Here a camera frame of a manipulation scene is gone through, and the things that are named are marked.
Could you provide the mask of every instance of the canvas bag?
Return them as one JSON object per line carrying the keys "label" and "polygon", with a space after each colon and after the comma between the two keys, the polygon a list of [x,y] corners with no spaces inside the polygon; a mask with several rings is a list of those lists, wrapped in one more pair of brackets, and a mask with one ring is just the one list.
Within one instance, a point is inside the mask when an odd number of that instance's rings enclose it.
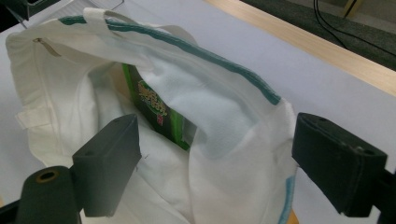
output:
{"label": "canvas bag", "polygon": [[[71,166],[108,122],[138,115],[142,160],[115,216],[83,223],[286,223],[296,169],[291,105],[253,72],[190,41],[114,12],[83,14],[7,38],[23,105],[16,117],[47,166]],[[190,152],[152,131],[118,93],[121,63],[196,125]]]}

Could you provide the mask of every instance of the white surface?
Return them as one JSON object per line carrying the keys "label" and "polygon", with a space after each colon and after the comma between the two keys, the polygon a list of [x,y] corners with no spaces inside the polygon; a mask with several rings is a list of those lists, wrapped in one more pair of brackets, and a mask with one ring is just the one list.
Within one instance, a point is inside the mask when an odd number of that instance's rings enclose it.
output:
{"label": "white surface", "polygon": [[[396,99],[341,70],[255,27],[197,0],[132,0],[121,10],[137,21],[177,24],[198,44],[257,72],[296,112],[326,117],[389,154],[387,168],[396,167]],[[21,182],[40,164],[27,151],[26,136],[13,115],[20,104],[13,90],[1,35],[0,95],[0,195],[5,203],[16,200]],[[300,223],[375,223],[370,218],[336,214],[318,188],[298,172],[294,210]]]}

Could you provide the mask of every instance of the green trim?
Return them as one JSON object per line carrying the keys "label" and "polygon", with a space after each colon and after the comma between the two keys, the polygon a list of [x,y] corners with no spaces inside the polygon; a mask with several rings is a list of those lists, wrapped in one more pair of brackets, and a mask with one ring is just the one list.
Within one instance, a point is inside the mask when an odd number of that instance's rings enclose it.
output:
{"label": "green trim", "polygon": [[[62,18],[60,21],[65,25],[73,25],[75,23],[86,23],[82,17],[68,17]],[[119,32],[137,32],[142,35],[150,35],[151,37],[161,40],[165,43],[177,46],[178,48],[193,54],[201,59],[209,61],[211,63],[215,63],[230,72],[240,74],[244,77],[247,81],[257,87],[261,92],[262,95],[273,105],[277,105],[280,102],[281,97],[276,94],[276,92],[271,89],[271,87],[263,81],[257,74],[254,72],[246,69],[245,67],[238,65],[236,63],[230,62],[227,59],[220,57],[208,50],[199,48],[189,42],[186,42],[180,38],[176,38],[172,35],[165,34],[163,32],[159,32],[152,28],[142,26],[142,25],[135,25],[135,24],[128,24],[118,21],[110,21],[106,20],[109,30],[111,31],[119,31]]]}
{"label": "green trim", "polygon": [[70,16],[60,18],[59,21],[64,25],[74,25],[76,23],[85,24],[87,23],[82,16]]}
{"label": "green trim", "polygon": [[170,108],[170,118],[172,123],[172,136],[174,137],[176,144],[178,144],[184,150],[188,150],[190,145],[183,141],[183,126],[184,117],[177,113],[176,110]]}

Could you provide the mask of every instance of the zipper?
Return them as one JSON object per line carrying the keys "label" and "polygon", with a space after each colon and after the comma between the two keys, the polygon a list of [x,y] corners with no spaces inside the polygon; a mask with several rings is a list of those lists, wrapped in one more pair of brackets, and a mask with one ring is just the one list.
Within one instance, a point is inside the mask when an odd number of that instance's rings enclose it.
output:
{"label": "zipper", "polygon": [[53,49],[47,42],[45,42],[42,38],[36,38],[33,40],[33,42],[35,43],[40,43],[42,46],[44,46],[44,48],[46,48],[46,50],[49,52],[50,55],[54,56],[54,57],[61,57],[62,55],[60,55],[58,52],[56,52],[55,49]]}

